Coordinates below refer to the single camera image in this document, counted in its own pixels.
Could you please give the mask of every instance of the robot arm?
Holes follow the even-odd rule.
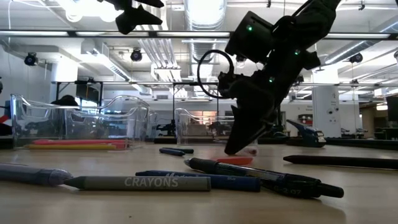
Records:
[[[336,17],[340,0],[309,0],[292,16],[282,17],[275,25],[248,12],[230,38],[225,51],[230,55],[247,58],[264,64],[262,70],[250,77],[233,73],[231,59],[224,52],[210,50],[227,57],[229,72],[221,72],[218,90],[222,97],[207,93],[214,98],[236,98],[233,107],[234,125],[225,153],[235,154],[253,140],[270,130],[275,119],[275,109],[282,103],[290,87],[303,68],[320,65],[316,52],[307,49],[324,38]]]

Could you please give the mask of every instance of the plastic container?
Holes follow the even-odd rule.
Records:
[[[125,139],[126,147],[145,141],[149,105],[133,96],[117,96],[100,107],[57,106],[11,95],[14,147],[39,139]]]
[[[156,126],[157,122],[159,120],[158,114],[153,111],[149,110],[149,115],[148,115],[148,125],[147,125],[147,136],[146,136],[146,141],[147,142],[154,142],[156,138]]]
[[[234,124],[233,116],[194,116],[181,108],[175,110],[175,119],[179,145],[225,145]]]

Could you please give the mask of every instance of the blue pen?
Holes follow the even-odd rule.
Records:
[[[174,150],[174,149],[159,149],[159,152],[164,153],[164,154],[170,154],[173,156],[183,156],[185,155],[185,152]]]
[[[136,176],[156,177],[210,177],[211,187],[214,189],[242,190],[248,192],[259,192],[261,189],[260,179],[255,177],[238,177],[230,175],[192,174],[187,172],[174,172],[164,170],[148,170],[136,172]]]
[[[170,148],[170,147],[163,147],[162,149],[173,149],[185,152],[186,154],[193,154],[193,149],[179,149],[179,148]]]

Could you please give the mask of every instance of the office room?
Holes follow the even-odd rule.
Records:
[[[396,223],[398,1],[0,12],[1,223]]]

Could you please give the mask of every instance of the table surface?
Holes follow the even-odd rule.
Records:
[[[158,169],[189,172],[184,157],[159,154],[162,145],[131,151],[1,150],[0,162],[60,168],[79,175],[134,175]],[[224,156],[222,147],[195,146],[195,157]],[[343,198],[296,199],[213,189],[211,192],[89,192],[0,183],[0,223],[397,223],[397,171],[289,164],[294,154],[398,159],[398,152],[354,147],[258,146],[251,166],[307,175],[345,190]]]

